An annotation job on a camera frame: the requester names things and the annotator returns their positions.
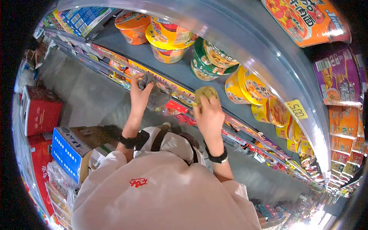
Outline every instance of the concrete floor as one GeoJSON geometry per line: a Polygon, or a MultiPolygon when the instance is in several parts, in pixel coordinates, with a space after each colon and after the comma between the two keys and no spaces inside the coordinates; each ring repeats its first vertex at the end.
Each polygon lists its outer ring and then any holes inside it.
{"type": "MultiPolygon", "coordinates": [[[[126,89],[60,50],[55,50],[44,60],[39,74],[46,87],[53,89],[65,102],[61,126],[114,124],[123,128],[131,106],[130,94],[126,89]]],[[[165,121],[178,125],[174,117],[146,110],[141,128],[159,126],[165,121]]],[[[183,131],[202,143],[202,135],[196,128],[187,124],[179,125],[183,131]]],[[[264,204],[273,204],[283,200],[296,201],[301,193],[309,192],[309,188],[297,179],[274,171],[266,164],[234,151],[230,146],[227,149],[234,177],[247,186],[250,199],[260,199],[264,204]]]]}

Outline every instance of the wristwatch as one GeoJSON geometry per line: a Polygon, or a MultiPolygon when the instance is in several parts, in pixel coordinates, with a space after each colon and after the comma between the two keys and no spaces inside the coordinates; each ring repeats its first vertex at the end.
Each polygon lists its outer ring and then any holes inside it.
{"type": "Polygon", "coordinates": [[[215,163],[215,164],[222,164],[222,163],[227,162],[227,150],[226,150],[226,147],[225,146],[224,146],[224,153],[221,156],[218,156],[218,157],[214,157],[214,156],[212,156],[209,153],[209,150],[208,150],[207,145],[206,145],[206,151],[208,153],[208,159],[210,161],[212,161],[213,163],[215,163]]]}

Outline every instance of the person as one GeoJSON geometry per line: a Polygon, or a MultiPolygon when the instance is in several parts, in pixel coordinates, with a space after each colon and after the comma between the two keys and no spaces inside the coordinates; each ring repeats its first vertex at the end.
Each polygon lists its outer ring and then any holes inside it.
{"type": "Polygon", "coordinates": [[[71,226],[84,229],[261,229],[243,184],[234,181],[221,137],[225,115],[216,97],[200,97],[194,118],[213,174],[185,137],[161,128],[139,131],[153,83],[132,77],[131,111],[116,151],[83,182],[71,226]],[[145,140],[142,133],[149,133],[145,140]],[[132,142],[143,140],[144,144],[132,142]]]}

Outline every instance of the red cardboard box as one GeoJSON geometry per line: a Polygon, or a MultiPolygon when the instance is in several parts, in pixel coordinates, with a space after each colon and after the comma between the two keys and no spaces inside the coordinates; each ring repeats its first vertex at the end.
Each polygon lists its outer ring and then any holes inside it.
{"type": "Polygon", "coordinates": [[[63,102],[51,91],[26,86],[20,109],[25,136],[52,132],[58,126],[62,106],[63,102]]]}
{"type": "Polygon", "coordinates": [[[28,142],[31,148],[33,171],[35,173],[37,187],[43,203],[51,216],[54,213],[54,209],[52,208],[45,182],[49,181],[47,164],[53,160],[51,156],[52,134],[49,137],[46,135],[31,136],[28,137],[28,142]]]}

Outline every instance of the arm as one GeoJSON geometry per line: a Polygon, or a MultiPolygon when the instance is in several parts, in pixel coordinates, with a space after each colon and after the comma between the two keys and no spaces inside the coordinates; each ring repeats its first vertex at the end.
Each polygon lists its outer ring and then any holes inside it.
{"type": "MultiPolygon", "coordinates": [[[[149,83],[147,87],[142,91],[138,88],[137,79],[142,77],[143,74],[137,74],[132,77],[132,86],[130,88],[131,110],[128,117],[128,121],[125,123],[121,135],[125,138],[134,138],[137,136],[139,127],[143,117],[143,112],[146,109],[148,97],[153,88],[153,82],[149,83]]],[[[133,159],[133,149],[125,148],[125,145],[118,143],[116,150],[122,152],[127,158],[127,162],[133,159]]]]}
{"type": "MultiPolygon", "coordinates": [[[[200,106],[194,107],[194,117],[207,144],[209,154],[219,157],[224,153],[224,143],[221,137],[221,129],[225,120],[225,114],[221,109],[220,101],[212,96],[209,100],[206,96],[200,97],[200,106]]],[[[212,163],[213,174],[220,182],[234,180],[229,162],[222,164],[212,163]]]]}

